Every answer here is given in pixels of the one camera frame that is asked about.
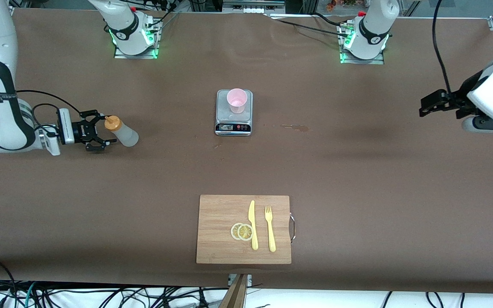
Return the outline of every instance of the yellow knife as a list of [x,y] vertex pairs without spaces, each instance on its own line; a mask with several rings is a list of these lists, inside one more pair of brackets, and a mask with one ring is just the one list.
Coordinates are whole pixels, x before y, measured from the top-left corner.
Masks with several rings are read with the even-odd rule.
[[256,235],[256,222],[254,220],[254,200],[250,201],[250,208],[248,209],[248,220],[252,224],[252,249],[258,250],[258,236]]

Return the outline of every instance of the dried lemon slice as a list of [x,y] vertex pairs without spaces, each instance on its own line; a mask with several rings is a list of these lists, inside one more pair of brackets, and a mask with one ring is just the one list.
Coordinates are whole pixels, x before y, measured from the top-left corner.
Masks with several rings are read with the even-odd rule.
[[241,238],[241,240],[250,240],[250,238],[252,238],[252,226],[241,225],[237,233],[239,234],[239,238]]
[[231,236],[233,236],[234,239],[236,240],[241,240],[241,238],[239,237],[239,227],[242,226],[243,224],[242,223],[237,223],[237,224],[234,224],[233,227],[231,227]]

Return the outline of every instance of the brown table surface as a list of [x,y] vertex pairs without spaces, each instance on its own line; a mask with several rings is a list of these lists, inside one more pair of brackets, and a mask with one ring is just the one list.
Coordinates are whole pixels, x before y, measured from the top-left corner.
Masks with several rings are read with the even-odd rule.
[[[363,66],[340,64],[335,37],[258,14],[182,14],[157,60],[112,58],[98,12],[13,19],[17,89],[140,135],[105,154],[0,154],[0,261],[16,279],[225,285],[248,272],[267,288],[493,292],[493,135],[453,112],[418,117],[444,87],[431,20],[398,19],[386,64]],[[454,89],[493,59],[485,20],[437,28]],[[248,138],[214,134],[216,93],[234,87],[254,93]],[[290,195],[292,264],[196,264],[201,194]]]

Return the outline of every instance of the plastic fork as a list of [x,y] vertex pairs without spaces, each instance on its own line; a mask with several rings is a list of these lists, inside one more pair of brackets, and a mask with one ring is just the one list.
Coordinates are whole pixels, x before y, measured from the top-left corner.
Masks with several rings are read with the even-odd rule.
[[273,227],[271,221],[273,220],[273,214],[271,213],[271,207],[266,206],[266,221],[267,221],[267,233],[270,238],[270,252],[274,253],[277,250],[275,246],[275,237],[273,236]]

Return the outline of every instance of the plastic cup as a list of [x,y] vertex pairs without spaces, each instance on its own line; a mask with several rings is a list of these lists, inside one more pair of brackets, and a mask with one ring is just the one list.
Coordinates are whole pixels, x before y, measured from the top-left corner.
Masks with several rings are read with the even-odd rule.
[[232,113],[242,113],[245,111],[247,100],[247,92],[242,89],[233,89],[227,93],[227,103]]

